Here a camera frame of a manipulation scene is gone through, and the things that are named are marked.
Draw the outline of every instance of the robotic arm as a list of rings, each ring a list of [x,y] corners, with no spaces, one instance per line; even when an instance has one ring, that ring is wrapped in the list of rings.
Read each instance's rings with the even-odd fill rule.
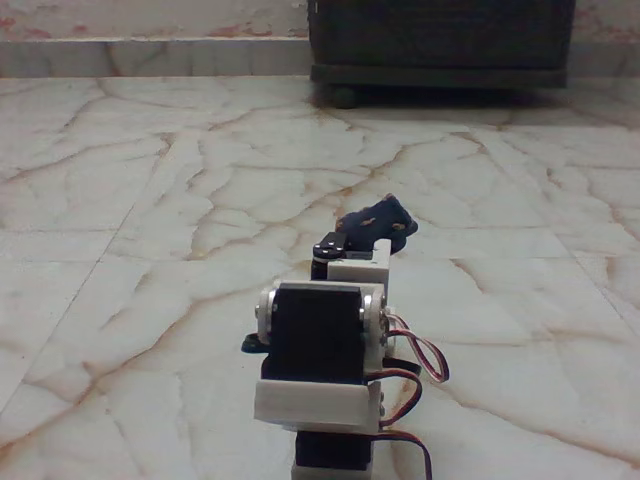
[[[431,478],[420,439],[387,429],[420,399],[421,366],[438,383],[449,377],[440,350],[387,305],[391,254],[417,228],[388,195],[340,219],[313,247],[311,280],[278,280],[260,296],[258,333],[247,336],[243,351],[268,353],[256,385],[255,418],[297,431],[292,480],[370,480],[377,440],[420,446]],[[396,336],[409,339],[420,365],[393,357]],[[416,388],[403,407],[382,418],[380,380],[394,376]]]

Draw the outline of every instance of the marble veining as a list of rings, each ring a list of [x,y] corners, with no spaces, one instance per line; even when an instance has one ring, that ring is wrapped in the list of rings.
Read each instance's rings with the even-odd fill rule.
[[[451,364],[402,424],[434,478],[639,479],[639,87],[335,111],[295,77],[0,81],[0,479],[288,478],[255,299],[388,192],[421,225],[391,301]]]

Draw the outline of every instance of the tile grout line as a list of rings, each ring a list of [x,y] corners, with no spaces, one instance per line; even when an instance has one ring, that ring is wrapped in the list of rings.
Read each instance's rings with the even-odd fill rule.
[[[171,148],[171,144],[167,143],[167,150],[162,153],[162,155],[159,156],[158,160],[156,161],[156,166],[157,166],[157,162],[161,161],[162,158],[165,157],[165,155],[167,154],[167,152],[170,150]],[[25,377],[27,376],[27,374],[29,373],[29,370],[31,370],[31,367],[33,367],[33,365],[35,364],[36,360],[38,359],[38,357],[40,357],[40,355],[42,354],[42,351],[44,350],[44,347],[49,343],[49,341],[51,340],[51,338],[53,337],[55,331],[57,330],[58,326],[60,325],[60,323],[65,319],[65,317],[67,316],[67,314],[69,313],[69,310],[71,309],[71,307],[75,304],[78,296],[80,295],[80,292],[82,291],[82,289],[84,288],[84,286],[86,285],[86,283],[89,281],[89,278],[91,278],[91,276],[93,275],[93,272],[95,271],[95,269],[97,268],[99,263],[102,263],[101,260],[103,259],[103,257],[105,256],[105,254],[108,252],[109,247],[111,246],[111,244],[113,243],[113,241],[115,240],[116,236],[118,235],[118,233],[120,232],[120,230],[122,229],[124,223],[126,222],[126,220],[129,218],[129,216],[131,215],[131,212],[133,211],[133,209],[135,208],[135,206],[138,204],[138,202],[140,201],[140,199],[142,198],[142,195],[144,194],[144,192],[146,191],[147,187],[149,186],[149,184],[151,183],[151,180],[154,178],[154,176],[156,175],[156,168],[154,166],[153,168],[153,173],[149,176],[149,179],[147,180],[146,184],[144,185],[144,187],[142,187],[140,189],[140,193],[138,194],[138,197],[134,200],[134,202],[131,205],[131,208],[129,208],[129,210],[127,211],[127,213],[125,214],[124,218],[122,219],[122,221],[120,222],[120,225],[118,225],[118,228],[115,229],[115,232],[113,234],[113,236],[111,237],[111,239],[109,240],[109,242],[107,243],[107,245],[105,246],[104,250],[102,251],[102,253],[98,256],[98,258],[94,261],[93,266],[89,269],[89,272],[87,273],[87,275],[85,276],[84,280],[82,281],[82,283],[80,284],[80,286],[78,287],[78,289],[76,290],[76,293],[73,295],[73,298],[71,299],[71,301],[69,302],[69,304],[67,305],[67,308],[64,310],[64,312],[62,313],[62,315],[60,315],[60,317],[58,318],[58,321],[55,323],[55,325],[53,326],[53,328],[51,329],[49,335],[47,336],[47,339],[42,342],[41,347],[37,350],[36,354],[33,356],[33,360],[29,363],[29,366],[25,372],[25,374],[22,376],[22,378],[20,379],[20,382],[18,383],[18,385],[16,386],[16,388],[14,389],[13,393],[11,395],[9,395],[9,398],[7,399],[7,402],[0,408],[0,416],[2,415],[2,413],[5,411],[5,409],[7,408],[7,406],[9,405],[9,403],[11,403],[11,400],[15,397],[16,392],[18,391],[18,389],[20,388],[20,386],[23,384]],[[58,262],[58,263],[81,263],[81,262]]]

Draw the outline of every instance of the stain on wall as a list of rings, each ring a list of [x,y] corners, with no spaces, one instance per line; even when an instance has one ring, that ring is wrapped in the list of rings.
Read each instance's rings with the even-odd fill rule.
[[[0,0],[4,40],[304,37],[306,32],[306,3],[300,0]],[[574,39],[640,42],[640,0],[578,0]]]

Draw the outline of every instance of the white marble tile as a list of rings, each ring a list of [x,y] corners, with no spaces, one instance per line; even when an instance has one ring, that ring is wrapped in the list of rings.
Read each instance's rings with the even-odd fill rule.
[[[12,232],[0,230],[0,261],[91,262],[105,252],[115,230]]]
[[[11,444],[0,478],[286,478],[293,439],[251,419],[260,358],[239,352],[260,286],[308,268],[291,272],[278,251],[101,263],[0,416]],[[405,424],[429,444],[438,478],[475,466],[479,478],[506,480],[522,462],[532,464],[524,479],[631,471],[637,345],[574,260],[408,250],[391,285],[392,302],[452,368]],[[396,478],[395,457],[399,478],[419,477],[410,450],[391,455],[381,453],[379,474]]]
[[[640,259],[587,257],[578,262],[629,327],[640,336]]]
[[[421,229],[391,303],[452,369],[403,422],[435,478],[636,480],[630,85],[337,112],[296,78],[0,82],[0,479],[288,478],[253,305],[394,192]],[[380,480],[420,465],[377,449]]]
[[[0,261],[0,409],[20,385],[93,265]]]
[[[393,191],[434,242],[453,241],[446,253],[435,248],[435,257],[473,248],[474,256],[565,255],[482,146],[456,131],[464,129],[367,122],[300,102],[254,110],[211,131],[184,130],[109,254],[193,260],[229,242],[278,236],[304,259],[326,225]],[[464,246],[474,238],[504,246]]]
[[[571,253],[637,255],[638,110],[627,104],[614,113],[610,104],[602,106],[597,89],[592,92],[595,100],[583,97],[579,107],[568,103],[522,112],[501,131],[476,129],[473,136],[523,188]]]

